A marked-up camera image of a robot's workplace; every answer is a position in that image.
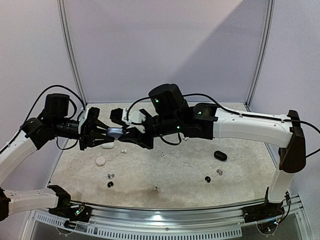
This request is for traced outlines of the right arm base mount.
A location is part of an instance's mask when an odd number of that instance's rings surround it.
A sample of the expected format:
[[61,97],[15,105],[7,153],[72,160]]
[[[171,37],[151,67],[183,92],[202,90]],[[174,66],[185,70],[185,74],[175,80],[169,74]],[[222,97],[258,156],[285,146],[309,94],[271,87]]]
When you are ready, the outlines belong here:
[[242,208],[245,223],[258,222],[266,219],[282,216],[285,210],[283,201],[280,203],[271,203],[265,200],[261,204],[246,206]]

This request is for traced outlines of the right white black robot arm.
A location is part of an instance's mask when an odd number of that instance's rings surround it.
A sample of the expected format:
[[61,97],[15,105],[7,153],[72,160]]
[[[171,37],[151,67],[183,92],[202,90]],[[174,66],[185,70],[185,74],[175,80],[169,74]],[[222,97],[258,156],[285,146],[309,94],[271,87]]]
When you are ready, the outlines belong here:
[[156,115],[146,110],[122,109],[112,121],[122,124],[126,133],[122,142],[152,149],[154,138],[178,134],[198,139],[242,139],[272,144],[278,147],[279,162],[265,200],[259,206],[262,218],[269,218],[283,202],[293,177],[306,166],[306,140],[299,115],[270,115],[243,112],[222,106],[214,99],[189,106],[186,95],[174,83],[152,89],[148,99]]

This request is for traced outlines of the blue earbud charging case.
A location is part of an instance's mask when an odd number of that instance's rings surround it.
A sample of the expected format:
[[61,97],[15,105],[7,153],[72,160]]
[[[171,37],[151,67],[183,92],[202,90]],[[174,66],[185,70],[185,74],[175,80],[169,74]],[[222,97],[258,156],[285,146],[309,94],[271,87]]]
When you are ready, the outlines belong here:
[[126,134],[126,130],[121,127],[108,127],[106,130],[106,135],[108,137],[118,140]]

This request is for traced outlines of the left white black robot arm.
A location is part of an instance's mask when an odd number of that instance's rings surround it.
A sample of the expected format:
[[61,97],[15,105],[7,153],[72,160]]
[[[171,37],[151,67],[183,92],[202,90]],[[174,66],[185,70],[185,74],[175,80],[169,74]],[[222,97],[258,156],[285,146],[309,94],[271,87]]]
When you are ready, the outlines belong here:
[[[93,148],[116,140],[111,128],[99,120],[100,109],[91,107],[79,119],[68,116],[74,102],[63,93],[51,93],[38,117],[27,118],[15,136],[0,151],[0,181],[26,158],[55,138],[75,140],[80,150]],[[51,214],[71,221],[87,221],[90,217],[85,204],[75,207],[71,196],[58,185],[28,191],[0,190],[0,219],[19,212],[48,209]]]

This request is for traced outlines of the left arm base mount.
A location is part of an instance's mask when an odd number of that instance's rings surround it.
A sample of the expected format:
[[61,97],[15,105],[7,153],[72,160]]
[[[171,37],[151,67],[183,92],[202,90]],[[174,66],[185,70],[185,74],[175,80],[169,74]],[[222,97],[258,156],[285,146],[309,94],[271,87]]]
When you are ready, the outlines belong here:
[[88,223],[93,208],[83,203],[70,203],[66,206],[50,208],[48,212],[52,215],[68,219],[70,222]]

